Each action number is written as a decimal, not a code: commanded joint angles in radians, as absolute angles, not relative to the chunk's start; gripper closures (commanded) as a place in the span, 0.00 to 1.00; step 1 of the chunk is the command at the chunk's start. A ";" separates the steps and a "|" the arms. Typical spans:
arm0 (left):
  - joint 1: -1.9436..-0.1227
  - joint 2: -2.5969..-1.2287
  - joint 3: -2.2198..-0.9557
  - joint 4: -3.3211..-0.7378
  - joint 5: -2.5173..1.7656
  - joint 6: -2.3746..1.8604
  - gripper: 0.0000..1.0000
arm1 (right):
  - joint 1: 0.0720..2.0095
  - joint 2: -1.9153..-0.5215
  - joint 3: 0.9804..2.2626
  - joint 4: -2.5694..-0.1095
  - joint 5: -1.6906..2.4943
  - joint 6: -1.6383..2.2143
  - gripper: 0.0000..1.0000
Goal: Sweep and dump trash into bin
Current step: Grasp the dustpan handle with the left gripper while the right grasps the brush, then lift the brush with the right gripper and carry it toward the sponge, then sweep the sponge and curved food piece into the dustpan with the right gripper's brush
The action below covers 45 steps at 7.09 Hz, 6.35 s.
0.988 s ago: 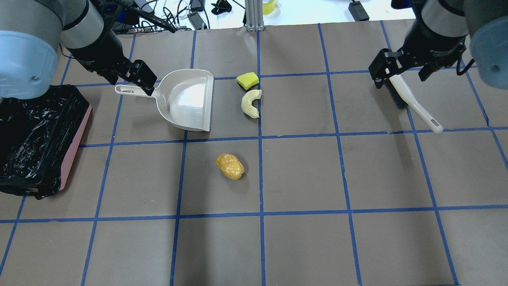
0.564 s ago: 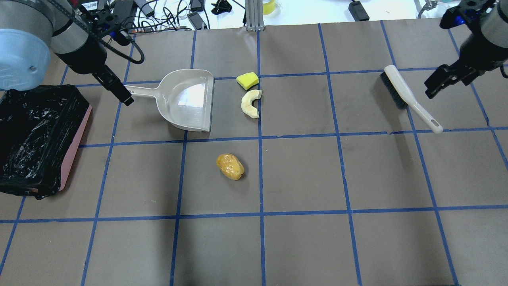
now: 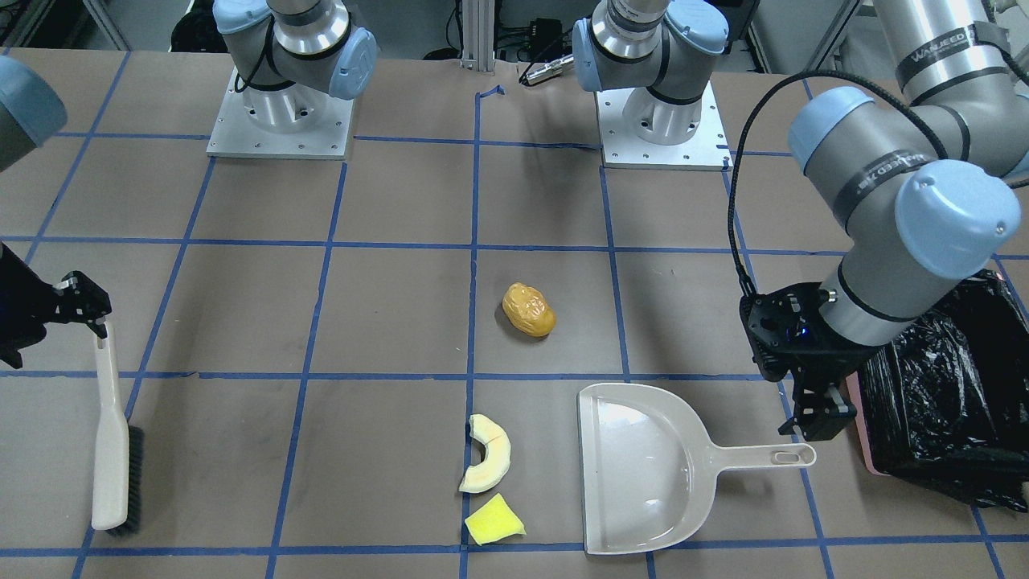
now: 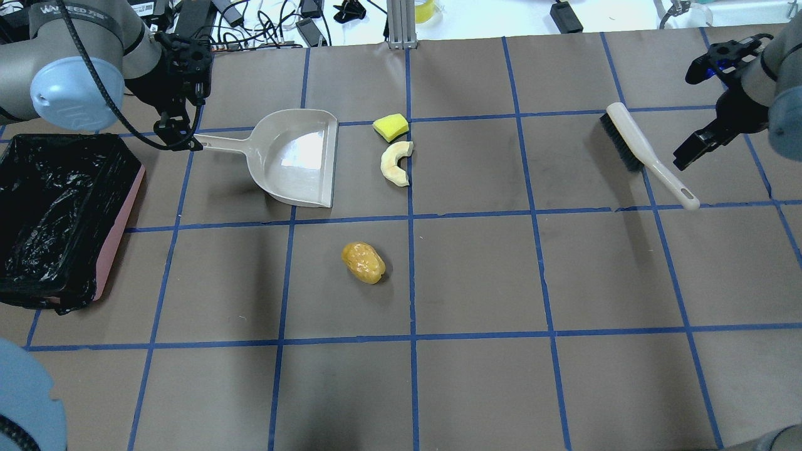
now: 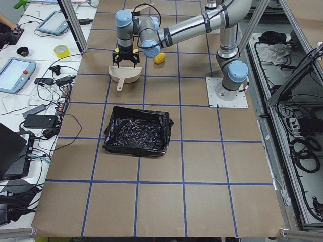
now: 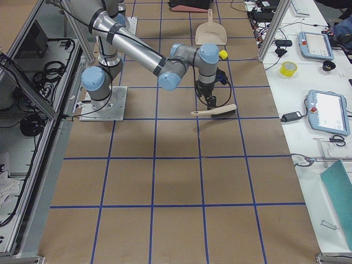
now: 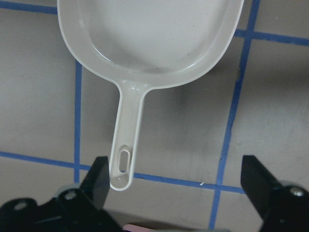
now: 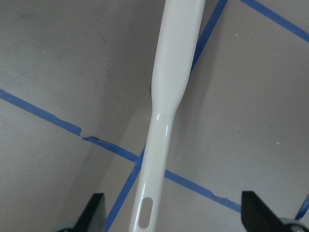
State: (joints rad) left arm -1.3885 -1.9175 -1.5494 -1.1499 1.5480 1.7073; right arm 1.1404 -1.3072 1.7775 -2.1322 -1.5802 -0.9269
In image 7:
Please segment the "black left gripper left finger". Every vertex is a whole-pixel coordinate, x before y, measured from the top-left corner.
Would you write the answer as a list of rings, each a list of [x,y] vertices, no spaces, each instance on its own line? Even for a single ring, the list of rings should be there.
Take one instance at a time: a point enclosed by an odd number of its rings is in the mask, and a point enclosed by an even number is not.
[[[119,232],[120,225],[105,211],[110,189],[107,157],[96,157],[77,188],[61,191],[38,205],[32,198],[17,198],[0,208],[2,232]]]

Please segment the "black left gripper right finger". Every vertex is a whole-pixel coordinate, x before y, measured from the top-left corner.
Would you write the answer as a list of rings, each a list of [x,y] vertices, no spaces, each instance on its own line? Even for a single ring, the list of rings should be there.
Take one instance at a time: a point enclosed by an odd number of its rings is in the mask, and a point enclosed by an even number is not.
[[[309,192],[296,184],[284,184],[254,156],[242,157],[242,189],[263,220],[261,232],[307,232]]]

